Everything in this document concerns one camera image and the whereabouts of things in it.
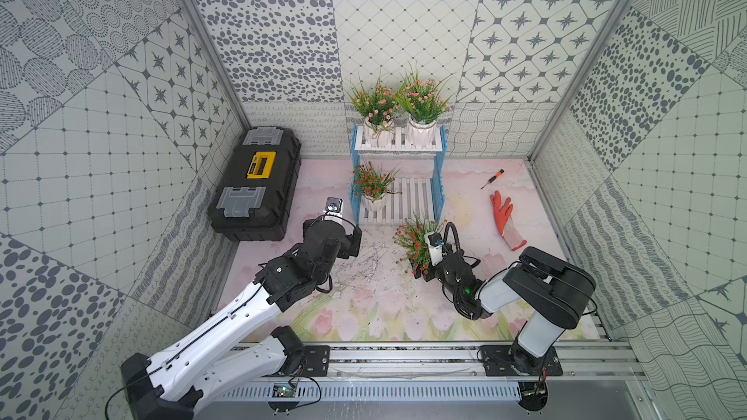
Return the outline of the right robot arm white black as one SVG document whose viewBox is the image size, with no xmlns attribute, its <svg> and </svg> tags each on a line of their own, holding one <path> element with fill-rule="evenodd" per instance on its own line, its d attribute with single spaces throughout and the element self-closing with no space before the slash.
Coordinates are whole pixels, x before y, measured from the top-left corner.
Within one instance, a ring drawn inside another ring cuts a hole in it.
<svg viewBox="0 0 747 420">
<path fill-rule="evenodd" d="M 396 241 L 407 250 L 414 276 L 438 280 L 454 310 L 467 320 L 486 319 L 516 301 L 533 309 L 506 352 L 479 351 L 486 369 L 507 367 L 517 375 L 544 378 L 554 343 L 578 326 L 593 303 L 596 282 L 589 272 L 535 247 L 482 280 L 475 274 L 480 259 L 465 254 L 453 223 L 443 228 L 433 222 L 406 224 Z"/>
</svg>

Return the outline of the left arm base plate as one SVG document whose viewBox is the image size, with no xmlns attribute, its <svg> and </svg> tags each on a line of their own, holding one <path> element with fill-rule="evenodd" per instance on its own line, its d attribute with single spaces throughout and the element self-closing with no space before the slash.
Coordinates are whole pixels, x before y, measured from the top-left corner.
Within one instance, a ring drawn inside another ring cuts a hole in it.
<svg viewBox="0 0 747 420">
<path fill-rule="evenodd" d="M 303 375 L 326 377 L 329 370 L 331 347 L 329 345 L 306 345 L 286 356 L 276 375 Z"/>
</svg>

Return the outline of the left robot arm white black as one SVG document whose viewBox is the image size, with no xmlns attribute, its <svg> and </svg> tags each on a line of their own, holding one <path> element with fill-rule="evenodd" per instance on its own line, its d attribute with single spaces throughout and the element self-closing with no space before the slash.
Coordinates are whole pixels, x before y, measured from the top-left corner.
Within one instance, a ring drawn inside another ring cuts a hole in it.
<svg viewBox="0 0 747 420">
<path fill-rule="evenodd" d="M 360 251 L 361 227 L 348 233 L 347 223 L 338 214 L 305 221 L 303 242 L 262 264 L 253 282 L 222 310 L 164 350 L 126 359 L 119 392 L 132 418 L 192 419 L 249 381 L 299 375 L 305 346 L 288 326 L 249 349 L 233 348 L 313 292 L 330 293 L 336 260 Z"/>
</svg>

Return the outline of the red flower pot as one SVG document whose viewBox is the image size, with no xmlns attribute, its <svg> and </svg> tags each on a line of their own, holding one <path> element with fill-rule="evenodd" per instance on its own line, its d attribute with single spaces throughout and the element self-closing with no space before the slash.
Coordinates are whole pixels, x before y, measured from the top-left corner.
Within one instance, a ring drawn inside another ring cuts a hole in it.
<svg viewBox="0 0 747 420">
<path fill-rule="evenodd" d="M 398 173 L 397 168 L 384 172 L 370 161 L 357 165 L 353 171 L 356 196 L 371 212 L 381 212 L 391 196 L 400 194 L 395 190 Z"/>
<path fill-rule="evenodd" d="M 402 262 L 408 262 L 411 269 L 414 264 L 430 264 L 425 237 L 433 231 L 439 231 L 440 233 L 442 229 L 442 224 L 432 220 L 422 220 L 418 217 L 407 220 L 404 225 L 400 225 L 394 235 L 394 241 L 405 249 L 406 257 L 402 259 Z"/>
</svg>

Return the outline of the pink flower pot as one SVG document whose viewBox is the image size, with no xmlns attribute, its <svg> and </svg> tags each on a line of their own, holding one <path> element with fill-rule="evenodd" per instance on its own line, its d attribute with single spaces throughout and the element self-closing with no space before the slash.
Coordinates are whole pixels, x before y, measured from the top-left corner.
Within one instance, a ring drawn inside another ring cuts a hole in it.
<svg viewBox="0 0 747 420">
<path fill-rule="evenodd" d="M 445 81 L 421 78 L 414 67 L 405 75 L 394 99 L 408 115 L 408 137 L 416 148 L 427 148 L 435 142 L 438 122 L 449 112 L 449 100 L 443 97 Z"/>
<path fill-rule="evenodd" d="M 391 87 L 377 80 L 372 86 L 352 85 L 351 103 L 363 118 L 364 134 L 370 146 L 387 148 L 392 144 L 399 105 Z"/>
</svg>

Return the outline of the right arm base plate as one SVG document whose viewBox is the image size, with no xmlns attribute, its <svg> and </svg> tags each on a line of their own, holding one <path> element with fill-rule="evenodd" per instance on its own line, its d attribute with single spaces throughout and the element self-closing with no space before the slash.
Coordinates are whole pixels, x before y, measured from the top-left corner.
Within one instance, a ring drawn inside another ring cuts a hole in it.
<svg viewBox="0 0 747 420">
<path fill-rule="evenodd" d="M 483 345 L 477 359 L 486 376 L 562 376 L 558 352 L 552 346 L 542 357 L 534 357 L 517 344 Z"/>
</svg>

